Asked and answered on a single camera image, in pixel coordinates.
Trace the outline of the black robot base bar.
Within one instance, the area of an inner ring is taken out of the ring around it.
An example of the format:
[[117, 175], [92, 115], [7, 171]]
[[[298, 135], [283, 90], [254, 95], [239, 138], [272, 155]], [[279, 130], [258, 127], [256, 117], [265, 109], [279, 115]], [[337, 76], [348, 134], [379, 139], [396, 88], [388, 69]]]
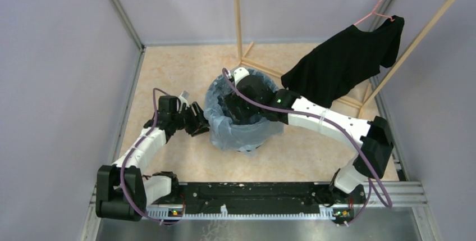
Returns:
[[328, 207], [342, 209], [362, 204], [364, 187], [358, 185], [350, 194], [331, 190], [328, 182], [261, 183], [178, 183], [172, 192], [152, 202], [166, 208], [168, 215], [332, 215]]

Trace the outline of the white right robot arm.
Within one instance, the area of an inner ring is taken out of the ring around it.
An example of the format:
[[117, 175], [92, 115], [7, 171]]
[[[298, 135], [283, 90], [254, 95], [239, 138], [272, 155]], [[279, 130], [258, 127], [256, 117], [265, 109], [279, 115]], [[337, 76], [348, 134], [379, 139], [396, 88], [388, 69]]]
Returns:
[[337, 170], [329, 187], [329, 196], [344, 203], [352, 191], [365, 182], [376, 193], [388, 196], [382, 178], [394, 147], [388, 121], [382, 117], [362, 120], [321, 107], [286, 89], [272, 91], [257, 76], [241, 67], [234, 72], [223, 69], [223, 77], [232, 90], [236, 114], [259, 114], [269, 121], [305, 128], [347, 143], [356, 155]]

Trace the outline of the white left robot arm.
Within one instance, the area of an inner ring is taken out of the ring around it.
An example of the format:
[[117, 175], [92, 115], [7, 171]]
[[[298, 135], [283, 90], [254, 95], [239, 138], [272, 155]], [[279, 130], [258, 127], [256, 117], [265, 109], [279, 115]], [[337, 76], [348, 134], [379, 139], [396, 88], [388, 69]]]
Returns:
[[186, 94], [165, 95], [154, 102], [153, 117], [137, 140], [115, 162], [97, 171], [95, 213], [100, 218], [140, 221], [148, 217], [147, 207], [160, 198], [166, 203], [179, 199], [178, 178], [172, 172], [145, 175], [155, 154], [175, 132], [184, 130], [194, 137], [209, 131], [208, 121], [197, 102]]

